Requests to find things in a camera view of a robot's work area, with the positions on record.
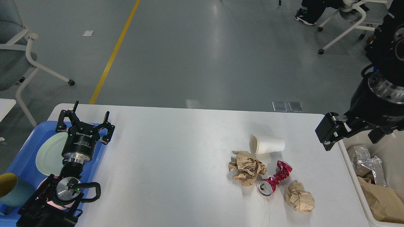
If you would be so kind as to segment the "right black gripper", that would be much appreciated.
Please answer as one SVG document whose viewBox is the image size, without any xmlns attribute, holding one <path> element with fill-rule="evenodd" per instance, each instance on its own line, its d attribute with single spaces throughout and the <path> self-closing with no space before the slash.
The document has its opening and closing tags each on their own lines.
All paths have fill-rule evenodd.
<svg viewBox="0 0 404 227">
<path fill-rule="evenodd" d="M 381 99 L 370 89 L 368 79 L 362 79 L 345 115 L 325 114 L 315 133 L 325 150 L 330 151 L 342 138 L 366 130 L 370 130 L 368 137 L 373 144 L 394 130 L 403 131 L 403 104 Z"/>
</svg>

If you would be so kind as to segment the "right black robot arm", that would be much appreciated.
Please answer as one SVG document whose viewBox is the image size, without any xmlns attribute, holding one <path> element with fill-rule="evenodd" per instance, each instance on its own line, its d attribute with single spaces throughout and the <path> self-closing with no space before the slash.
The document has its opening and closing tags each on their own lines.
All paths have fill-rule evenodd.
<svg viewBox="0 0 404 227">
<path fill-rule="evenodd" d="M 378 143 L 394 130 L 403 130 L 403 1 L 394 0 L 383 22 L 375 29 L 375 39 L 366 48 L 371 64 L 362 72 L 362 81 L 344 115 L 327 113 L 315 129 L 326 151 L 343 139 L 369 131 Z"/>
</svg>

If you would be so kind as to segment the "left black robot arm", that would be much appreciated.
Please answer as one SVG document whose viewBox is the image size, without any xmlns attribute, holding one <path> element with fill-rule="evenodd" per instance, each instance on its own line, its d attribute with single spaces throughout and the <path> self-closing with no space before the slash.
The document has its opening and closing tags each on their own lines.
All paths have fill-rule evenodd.
<svg viewBox="0 0 404 227">
<path fill-rule="evenodd" d="M 82 171 L 92 161 L 97 142 L 108 144 L 115 126 L 108 121 L 92 125 L 79 120 L 76 101 L 72 110 L 61 110 L 55 131 L 68 134 L 62 149 L 63 167 L 57 178 L 50 174 L 20 208 L 18 227 L 74 227 L 83 211 L 81 203 L 91 203 L 101 196 L 98 182 L 83 182 Z"/>
</svg>

